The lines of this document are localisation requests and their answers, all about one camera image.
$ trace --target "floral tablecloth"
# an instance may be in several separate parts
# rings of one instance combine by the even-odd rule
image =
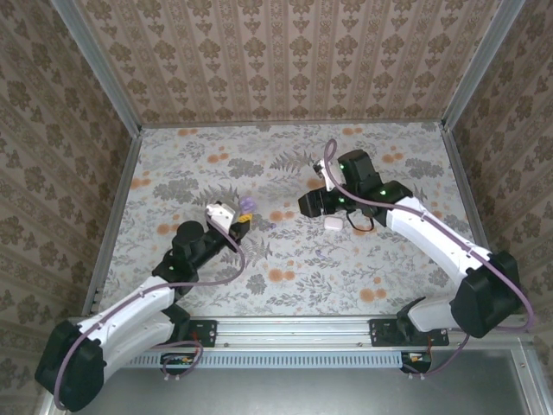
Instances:
[[[365,150],[383,181],[400,181],[471,239],[437,123],[155,129],[142,136],[101,310],[151,275],[180,223],[205,224],[207,203],[246,195],[258,208],[243,240],[245,272],[228,285],[193,288],[179,302],[193,316],[387,314],[454,289],[390,229],[355,231],[340,212],[344,229],[325,231],[322,217],[303,217],[297,206],[298,197],[322,185],[311,166],[334,137],[337,155]],[[368,229],[361,214],[351,217]],[[200,269],[200,279],[228,278],[237,264],[238,256],[223,250]]]

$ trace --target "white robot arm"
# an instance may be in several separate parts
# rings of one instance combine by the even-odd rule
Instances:
[[[250,229],[248,220],[238,220],[239,209],[230,203],[208,205],[207,216],[222,232],[239,244]],[[110,377],[128,361],[157,344],[188,338],[190,315],[175,302],[191,285],[179,288],[149,288],[170,283],[196,283],[198,269],[225,246],[230,246],[219,229],[207,231],[196,221],[182,223],[163,261],[152,276],[108,310],[73,324],[68,320],[55,327],[48,339],[35,379],[54,393],[60,366],[72,345],[90,331],[75,349],[63,375],[60,400],[70,411],[88,405]],[[129,300],[137,297],[138,301]],[[106,323],[104,317],[120,310]]]
[[[339,157],[337,163],[330,162],[327,166],[328,169],[323,161],[314,166],[325,186],[298,200],[302,214],[316,217],[340,210],[350,213],[360,209],[365,216],[374,218],[423,250],[457,287],[455,295],[419,298],[403,308],[398,313],[398,324],[403,324],[403,332],[407,323],[411,326],[407,331],[411,332],[459,328],[480,338],[517,309],[517,295],[475,257],[487,259],[515,286],[519,286],[517,263],[509,253],[492,254],[462,238],[429,212],[404,185],[382,183],[370,157],[362,150],[350,151]],[[356,199],[377,202],[376,206],[343,195],[335,183]]]

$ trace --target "purple wire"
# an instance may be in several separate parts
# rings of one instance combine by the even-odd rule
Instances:
[[[422,377],[422,376],[426,377],[426,376],[432,376],[433,374],[438,374],[443,369],[445,369],[449,365],[449,363],[451,363],[453,361],[453,359],[455,357],[457,357],[459,355],[459,353],[462,351],[462,349],[467,345],[468,339],[470,339],[470,335],[465,336],[465,340],[462,341],[462,343],[459,345],[459,347],[453,352],[452,355],[450,355],[448,357],[448,359],[446,361],[444,361],[436,369],[432,369],[432,370],[428,371],[427,373],[420,373],[418,370],[416,370],[415,368],[413,368],[409,365],[406,365],[405,363],[404,363],[404,367],[408,368],[411,372],[413,372],[414,375],[418,375],[419,377]]]
[[[376,206],[377,208],[386,208],[386,209],[397,209],[397,210],[403,210],[405,212],[409,212],[410,214],[414,214],[415,216],[426,220],[430,225],[435,227],[437,230],[439,230],[441,233],[446,235],[449,239],[451,239],[458,247],[460,247],[463,251],[467,253],[467,255],[472,255],[476,258],[481,264],[483,264],[488,270],[490,270],[497,278],[499,278],[501,281],[503,281],[520,299],[522,304],[525,306],[526,311],[528,312],[528,321],[525,325],[520,327],[498,327],[498,329],[502,329],[504,331],[523,331],[526,329],[529,329],[534,324],[534,310],[532,309],[532,306],[530,305],[530,302],[528,301],[528,298],[524,295],[524,293],[501,271],[499,271],[495,266],[490,264],[487,259],[483,258],[481,255],[479,255],[477,252],[473,252],[470,247],[466,246],[461,240],[459,240],[455,235],[450,233],[448,229],[443,227],[443,224],[439,220],[434,220],[431,217],[424,216],[423,212],[419,212],[418,210],[412,208],[412,207],[406,207],[406,206],[400,206],[400,205],[393,205],[391,203],[383,203],[381,201],[368,201],[366,199],[362,199],[356,195],[351,194],[344,188],[340,186],[338,181],[334,178],[332,175],[332,171],[330,169],[329,163],[332,160],[332,157],[334,157],[334,154],[336,153],[338,144],[336,143],[336,140],[331,138],[328,140],[327,145],[325,145],[325,154],[323,161],[325,163],[325,169],[328,173],[328,178],[330,181],[334,184],[334,186],[345,196],[349,197],[350,199],[354,201],[358,201],[359,203],[363,203],[368,206]]]
[[[184,340],[182,342],[173,342],[169,344],[159,344],[157,346],[154,346],[153,348],[176,348],[177,346],[195,346],[200,349],[198,352],[198,355],[190,365],[190,367],[179,374],[179,376],[182,378],[186,376],[187,374],[190,374],[194,370],[196,366],[198,366],[198,363],[200,363],[201,356],[204,354],[204,346],[200,342],[197,342],[196,340]],[[162,366],[162,372],[165,376],[169,376],[169,373],[167,372],[167,365],[170,361],[173,361],[174,359],[180,357],[178,354],[172,354],[170,356],[165,356],[165,359],[163,360],[163,366]]]
[[[206,215],[206,222],[217,229],[232,245],[234,249],[236,249],[236,252],[240,256],[240,268],[234,274],[232,277],[222,279],[220,281],[206,281],[206,282],[198,282],[198,283],[166,283],[166,284],[158,284],[153,285],[141,292],[138,292],[133,297],[127,298],[125,301],[123,301],[121,304],[119,304],[115,309],[107,313],[105,316],[103,316],[100,320],[98,320],[96,323],[94,323],[87,331],[85,331],[80,337],[73,343],[73,345],[69,348],[67,351],[66,356],[64,357],[63,361],[60,365],[60,370],[58,371],[58,376],[55,380],[54,384],[54,403],[56,407],[61,410],[65,411],[66,407],[61,403],[60,401],[60,388],[61,388],[61,381],[63,380],[63,375],[66,372],[67,365],[69,364],[69,361],[73,357],[73,354],[77,350],[77,348],[80,346],[80,344],[96,329],[100,329],[110,318],[115,316],[119,311],[123,310],[125,307],[127,307],[129,304],[134,303],[136,300],[142,298],[144,295],[149,294],[152,291],[160,290],[161,288],[180,288],[180,287],[208,287],[208,286],[214,286],[214,285],[221,285],[221,284],[229,284],[232,281],[234,281],[236,278],[242,274],[245,268],[245,255],[244,251],[242,251],[242,248],[236,243],[234,239],[232,239],[228,233],[225,232],[225,230],[220,227],[218,224],[213,222],[207,215]]]

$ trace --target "purple cable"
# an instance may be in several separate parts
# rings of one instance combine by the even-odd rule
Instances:
[[[438,374],[440,373],[443,369],[446,368],[447,365],[449,365],[449,363],[452,362],[452,360],[457,357],[459,355],[459,353],[462,351],[462,349],[467,345],[468,343],[468,339],[470,339],[470,335],[466,335],[465,336],[465,340],[462,341],[462,343],[459,345],[459,347],[453,352],[452,355],[450,355],[448,357],[448,359],[446,361],[444,361],[440,366],[438,366],[436,369],[432,369],[430,371],[428,371],[427,373],[420,373],[418,370],[416,370],[415,368],[409,366],[409,365],[406,365],[404,363],[404,367],[407,367],[411,372],[413,372],[414,375],[418,375],[419,377],[426,377],[426,376],[432,376],[433,374]]]
[[[182,372],[181,374],[179,374],[179,377],[182,378],[182,377],[186,376],[187,374],[190,374],[190,372],[192,372],[194,370],[194,368],[196,366],[198,366],[198,363],[200,363],[200,360],[201,360],[201,356],[204,354],[204,346],[203,346],[203,344],[201,344],[200,342],[197,342],[196,340],[184,340],[182,342],[173,342],[173,343],[169,343],[169,344],[160,344],[160,345],[154,346],[153,348],[175,348],[177,346],[195,346],[200,350],[198,352],[198,355],[196,356],[196,358],[194,359],[194,361],[190,365],[190,367],[187,370],[185,370],[184,372]],[[170,361],[173,361],[174,359],[176,359],[178,357],[180,357],[178,354],[173,354],[173,355],[165,357],[165,359],[163,360],[163,366],[162,366],[162,372],[165,376],[169,376],[169,373],[167,373],[168,363]]]
[[[103,316],[99,321],[94,323],[87,331],[85,331],[80,337],[75,341],[75,343],[69,348],[67,351],[66,356],[64,357],[63,361],[60,365],[60,370],[58,371],[58,376],[55,380],[54,384],[54,403],[56,407],[61,410],[65,411],[66,407],[61,403],[60,401],[60,388],[61,388],[61,381],[63,380],[63,375],[67,369],[67,365],[69,364],[69,361],[73,357],[73,354],[77,350],[77,348],[80,346],[80,344],[96,329],[101,328],[110,318],[115,316],[119,311],[123,310],[125,307],[127,307],[129,304],[134,303],[136,300],[142,298],[145,294],[149,294],[152,291],[160,290],[161,288],[180,288],[180,287],[207,287],[207,286],[214,286],[214,285],[221,285],[221,284],[229,284],[232,281],[234,281],[236,278],[242,274],[245,268],[245,255],[244,251],[242,251],[242,248],[236,243],[236,241],[231,238],[228,233],[225,232],[225,230],[220,227],[218,224],[213,222],[207,215],[206,215],[206,222],[210,224],[212,227],[217,229],[232,245],[234,249],[236,249],[236,252],[240,256],[240,268],[234,274],[232,277],[222,279],[220,281],[206,281],[206,282],[198,282],[198,283],[166,283],[166,284],[159,284],[151,286],[133,297],[127,298],[125,301],[123,301],[121,304],[119,304],[115,309],[107,313],[105,316]]]
[[[497,278],[499,278],[501,281],[503,281],[520,299],[522,304],[525,306],[526,311],[528,312],[528,321],[525,325],[520,327],[498,327],[498,329],[502,329],[504,331],[523,331],[526,329],[529,329],[534,324],[534,310],[532,309],[532,306],[530,305],[530,302],[528,301],[528,298],[524,295],[524,293],[505,275],[503,275],[502,272],[500,272],[495,266],[490,264],[487,259],[480,256],[477,252],[472,252],[471,248],[466,246],[461,240],[459,240],[455,235],[450,233],[446,228],[443,227],[442,223],[440,221],[434,220],[431,217],[424,216],[423,213],[419,212],[416,209],[413,209],[412,207],[406,207],[406,206],[399,206],[399,205],[393,205],[391,203],[383,203],[380,201],[368,201],[366,199],[362,199],[356,195],[352,195],[350,192],[345,190],[340,186],[338,181],[334,178],[332,175],[332,171],[330,170],[329,163],[332,160],[332,157],[334,157],[334,154],[336,153],[336,148],[338,144],[336,143],[336,140],[331,138],[328,140],[327,145],[325,145],[325,154],[323,161],[325,163],[325,169],[328,173],[328,178],[330,181],[334,184],[334,186],[345,196],[349,197],[353,201],[358,201],[359,203],[363,203],[368,206],[376,206],[377,208],[386,208],[386,209],[397,209],[397,210],[403,210],[405,212],[409,212],[410,214],[414,214],[415,216],[426,220],[430,225],[435,227],[437,230],[439,230],[441,233],[446,235],[449,239],[451,239],[457,246],[459,246],[463,251],[467,253],[467,255],[472,255],[476,258],[481,264],[483,264],[488,270],[490,270]]]

